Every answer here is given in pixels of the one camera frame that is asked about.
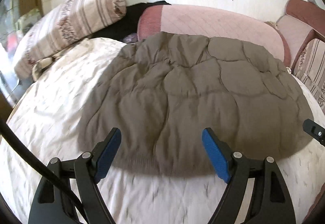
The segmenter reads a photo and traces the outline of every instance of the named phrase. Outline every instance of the mattress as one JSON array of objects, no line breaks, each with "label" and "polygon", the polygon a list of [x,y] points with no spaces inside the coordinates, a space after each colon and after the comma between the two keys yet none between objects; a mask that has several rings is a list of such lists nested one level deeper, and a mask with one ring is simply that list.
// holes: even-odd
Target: mattress
[{"label": "mattress", "polygon": [[[125,44],[97,38],[83,40],[69,50],[27,90],[8,119],[8,125],[44,164],[52,157],[77,158],[77,124],[80,109],[103,70]],[[297,80],[313,112],[325,126],[325,117],[308,89]],[[297,223],[313,204],[325,179],[324,147],[312,140],[288,159],[277,161],[287,183]],[[28,222],[30,206],[41,176],[6,143],[0,142],[0,192],[22,223]],[[246,190],[236,223],[245,217],[253,181]],[[75,180],[71,180],[77,192]],[[226,184],[216,175],[173,178],[130,173],[111,167],[98,184],[117,223],[207,223]]]}]

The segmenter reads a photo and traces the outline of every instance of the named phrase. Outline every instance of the brown quilt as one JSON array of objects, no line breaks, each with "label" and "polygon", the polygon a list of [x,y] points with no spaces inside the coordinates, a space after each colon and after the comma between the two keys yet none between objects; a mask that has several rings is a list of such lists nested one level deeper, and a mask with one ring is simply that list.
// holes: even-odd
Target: brown quilt
[{"label": "brown quilt", "polygon": [[234,151],[277,161],[310,141],[308,103],[262,46],[160,32],[124,46],[83,106],[79,145],[122,131],[116,167],[148,174],[213,173],[201,141],[211,127]]}]

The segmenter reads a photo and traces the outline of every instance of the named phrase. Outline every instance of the bed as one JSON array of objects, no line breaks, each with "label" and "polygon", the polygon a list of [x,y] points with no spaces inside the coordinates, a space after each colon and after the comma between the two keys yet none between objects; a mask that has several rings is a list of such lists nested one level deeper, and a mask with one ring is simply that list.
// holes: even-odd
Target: bed
[{"label": "bed", "polygon": [[[269,52],[273,51],[274,57],[285,61],[286,50],[281,36],[272,27],[264,23],[262,26],[267,26],[268,37],[275,37],[276,40]],[[242,35],[247,37],[245,31],[242,31]],[[254,36],[251,38],[248,41],[261,41]],[[16,105],[7,123],[44,164],[52,157],[69,160],[82,153],[77,144],[80,109],[103,71],[124,45],[112,39],[84,39],[68,49],[30,86]],[[324,127],[325,117],[319,103],[310,90],[294,78],[303,91],[315,122]],[[324,147],[312,139],[299,152],[277,161],[291,194],[297,223],[303,222],[324,183],[323,151]],[[13,213],[22,223],[27,223],[41,177],[3,140],[0,155],[3,172],[0,192]],[[71,185],[77,192],[75,181]],[[252,185],[250,181],[236,223],[241,223],[245,217]],[[207,223],[225,186],[216,175],[178,178],[139,174],[117,167],[111,167],[107,177],[99,183],[103,199],[117,223]]]}]

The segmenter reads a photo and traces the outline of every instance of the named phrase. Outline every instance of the blue gripper pad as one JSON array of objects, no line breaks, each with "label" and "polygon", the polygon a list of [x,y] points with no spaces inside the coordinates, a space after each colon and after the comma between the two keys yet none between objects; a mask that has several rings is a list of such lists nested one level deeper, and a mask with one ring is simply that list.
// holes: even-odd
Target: blue gripper pad
[{"label": "blue gripper pad", "polygon": [[109,135],[107,136],[107,139],[101,144],[105,144],[106,146],[103,146],[100,156],[97,158],[96,168],[97,172],[94,176],[94,182],[95,184],[98,184],[99,181],[106,177],[109,168],[112,165],[112,162],[114,160],[114,157],[117,153],[117,150],[120,147],[122,140],[121,131],[118,128],[113,128]]},{"label": "blue gripper pad", "polygon": [[221,149],[218,147],[218,145],[216,144],[216,142],[210,135],[208,129],[204,129],[202,132],[202,142],[203,142],[205,151],[207,152],[217,175],[219,176],[219,178],[221,178],[223,181],[225,181],[228,184],[231,179],[231,175],[230,175],[229,167],[228,167],[228,161],[225,158],[225,156],[222,154]]}]

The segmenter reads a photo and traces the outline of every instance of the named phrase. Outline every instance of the black cloth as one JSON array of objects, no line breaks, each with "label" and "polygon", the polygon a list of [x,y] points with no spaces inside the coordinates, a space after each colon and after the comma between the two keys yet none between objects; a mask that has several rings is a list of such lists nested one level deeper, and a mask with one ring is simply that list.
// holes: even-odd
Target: black cloth
[{"label": "black cloth", "polygon": [[126,15],[119,21],[93,33],[92,39],[97,37],[106,37],[115,40],[121,40],[125,36],[136,33],[138,21],[144,10],[155,5],[170,5],[166,1],[156,1],[152,3],[137,3],[126,7]]}]

